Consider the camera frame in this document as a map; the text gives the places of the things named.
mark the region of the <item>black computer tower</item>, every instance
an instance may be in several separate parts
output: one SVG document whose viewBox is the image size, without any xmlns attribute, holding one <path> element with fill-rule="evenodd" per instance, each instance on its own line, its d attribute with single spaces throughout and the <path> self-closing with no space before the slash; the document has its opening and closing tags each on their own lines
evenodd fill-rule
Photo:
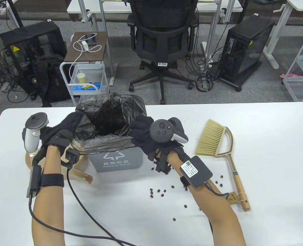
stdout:
<svg viewBox="0 0 303 246">
<path fill-rule="evenodd" d="M 241 91 L 241 85 L 262 64 L 259 58 L 273 28 L 268 17 L 252 15 L 228 32 L 219 64 L 219 78 Z"/>
<path fill-rule="evenodd" d="M 59 27 L 52 21 L 41 21 L 2 33 L 0 38 L 21 78 L 19 86 L 31 99 L 36 98 L 39 88 L 32 83 L 35 77 L 33 64 L 47 54 L 63 58 L 67 54 Z"/>
</svg>

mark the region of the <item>hand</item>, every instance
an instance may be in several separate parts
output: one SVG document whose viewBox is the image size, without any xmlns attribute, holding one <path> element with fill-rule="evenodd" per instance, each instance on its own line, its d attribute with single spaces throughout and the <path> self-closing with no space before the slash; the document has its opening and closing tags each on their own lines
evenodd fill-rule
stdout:
<svg viewBox="0 0 303 246">
<path fill-rule="evenodd" d="M 132 143 L 135 146 L 140 147 L 146 155 L 156 150 L 160 150 L 162 154 L 168 155 L 175 147 L 182 146 L 177 141 L 156 143 L 149 133 L 150 126 L 153 122 L 153 118 L 139 115 L 135 121 L 131 123 L 131 130 L 128 135 L 132 137 Z"/>
<path fill-rule="evenodd" d="M 42 128 L 40 130 L 42 147 L 47 147 L 48 145 L 57 146 L 62 156 L 73 139 L 76 127 L 81 121 L 82 115 L 82 112 L 76 111 L 66 116 L 58 125 Z"/>
</svg>

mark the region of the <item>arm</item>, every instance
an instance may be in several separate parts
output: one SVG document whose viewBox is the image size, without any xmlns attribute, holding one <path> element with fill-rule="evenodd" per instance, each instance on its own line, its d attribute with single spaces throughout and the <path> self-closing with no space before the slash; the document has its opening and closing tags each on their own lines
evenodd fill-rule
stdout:
<svg viewBox="0 0 303 246">
<path fill-rule="evenodd" d="M 49 146 L 43 173 L 61 173 L 60 151 Z M 64 196 L 60 186 L 41 188 L 35 198 L 33 213 L 44 223 L 64 229 Z M 32 236 L 35 246 L 65 246 L 64 234 L 52 231 L 32 219 Z"/>
<path fill-rule="evenodd" d="M 175 171 L 180 175 L 180 166 L 183 162 L 177 153 L 171 151 L 167 159 Z M 213 194 L 205 186 L 194 189 L 188 186 L 196 203 L 205 213 L 213 226 L 215 246 L 245 246 L 245 239 L 237 215 L 224 197 Z"/>
</svg>

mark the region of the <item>black garbage bag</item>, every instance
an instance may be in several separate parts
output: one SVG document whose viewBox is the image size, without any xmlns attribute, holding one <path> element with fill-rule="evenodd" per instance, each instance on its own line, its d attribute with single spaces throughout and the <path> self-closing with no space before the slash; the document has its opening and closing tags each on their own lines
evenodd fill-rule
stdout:
<svg viewBox="0 0 303 246">
<path fill-rule="evenodd" d="M 141 97 L 117 93 L 91 97 L 79 103 L 76 110 L 84 115 L 72 146 L 86 155 L 135 147 L 128 136 L 130 124 L 138 115 L 147 115 Z"/>
</svg>

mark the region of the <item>black glove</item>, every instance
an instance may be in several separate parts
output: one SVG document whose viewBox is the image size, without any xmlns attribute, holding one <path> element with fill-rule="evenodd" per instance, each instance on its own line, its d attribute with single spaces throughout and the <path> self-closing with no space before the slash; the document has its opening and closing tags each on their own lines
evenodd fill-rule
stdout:
<svg viewBox="0 0 303 246">
<path fill-rule="evenodd" d="M 59 148 L 60 155 L 62 156 L 73 139 L 76 127 L 80 123 L 82 115 L 82 112 L 76 111 L 66 116 L 58 125 L 42 128 L 40 130 L 42 147 L 55 145 Z"/>
<path fill-rule="evenodd" d="M 157 160 L 156 171 L 162 171 L 165 174 L 168 174 L 171 167 L 168 166 L 168 163 L 166 162 L 167 156 L 174 148 L 183 151 L 181 148 L 182 145 L 177 141 L 169 141 L 167 143 L 155 142 L 149 133 L 150 126 L 153 122 L 154 120 L 151 117 L 142 115 L 137 116 L 135 121 L 131 123 L 131 130 L 128 135 L 132 137 L 132 143 L 135 146 L 140 147 L 148 156 L 149 160 Z M 160 151 L 160 158 L 156 157 L 159 154 L 156 153 L 156 150 Z"/>
</svg>

